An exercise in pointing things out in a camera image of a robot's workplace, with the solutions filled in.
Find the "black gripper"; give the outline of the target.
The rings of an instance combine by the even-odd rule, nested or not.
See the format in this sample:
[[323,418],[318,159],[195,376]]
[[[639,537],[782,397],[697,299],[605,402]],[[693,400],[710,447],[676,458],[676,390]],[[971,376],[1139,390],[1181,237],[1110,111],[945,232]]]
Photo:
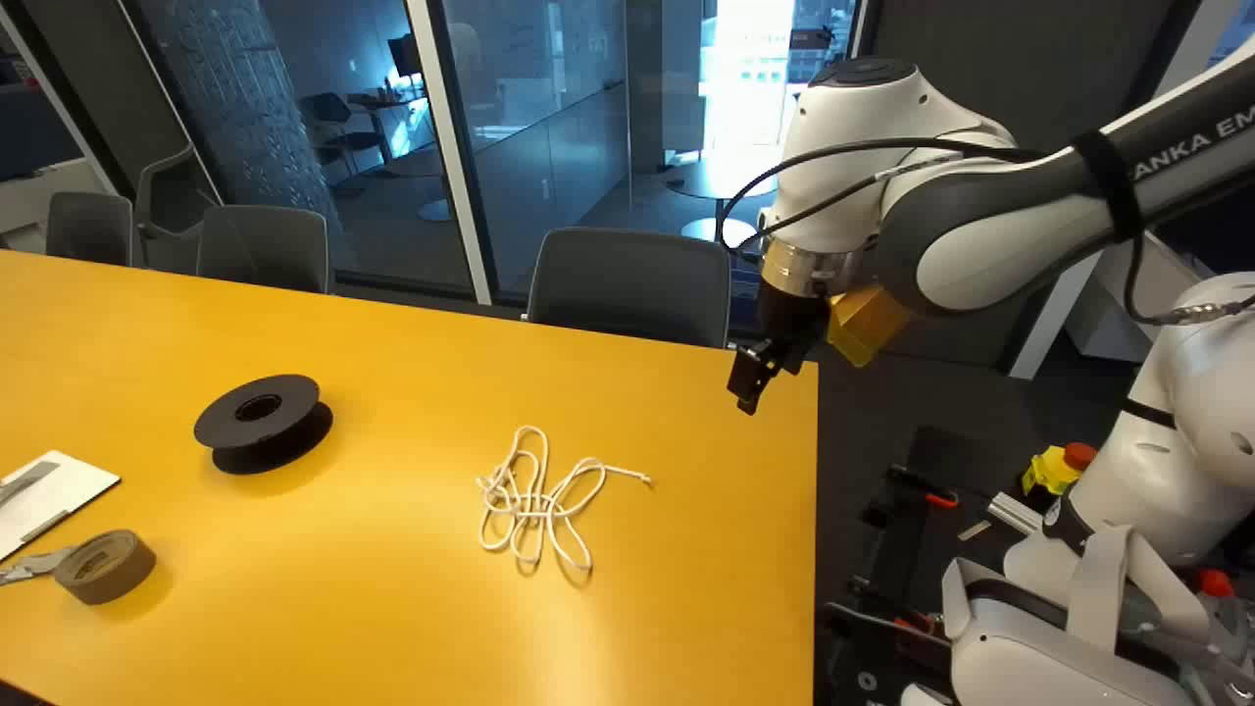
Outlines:
[[760,339],[756,349],[736,349],[726,389],[735,390],[744,415],[756,411],[760,390],[774,379],[774,368],[800,373],[826,330],[822,299],[795,299],[763,286],[756,292]]

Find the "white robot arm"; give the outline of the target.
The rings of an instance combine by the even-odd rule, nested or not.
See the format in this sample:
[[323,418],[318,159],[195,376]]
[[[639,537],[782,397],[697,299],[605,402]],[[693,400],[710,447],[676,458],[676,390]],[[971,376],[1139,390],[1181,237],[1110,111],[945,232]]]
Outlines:
[[[763,383],[826,339],[873,352],[839,311],[843,257],[877,249],[886,312],[975,312],[1064,265],[1148,233],[1250,177],[1255,57],[1233,49],[1139,111],[1025,151],[906,57],[848,57],[800,99],[774,165],[760,233],[763,337],[735,356],[731,390]],[[1143,532],[1166,560],[1208,558],[1250,518],[1250,277],[1211,275],[1158,311],[1096,468],[1046,520],[1059,537]]]

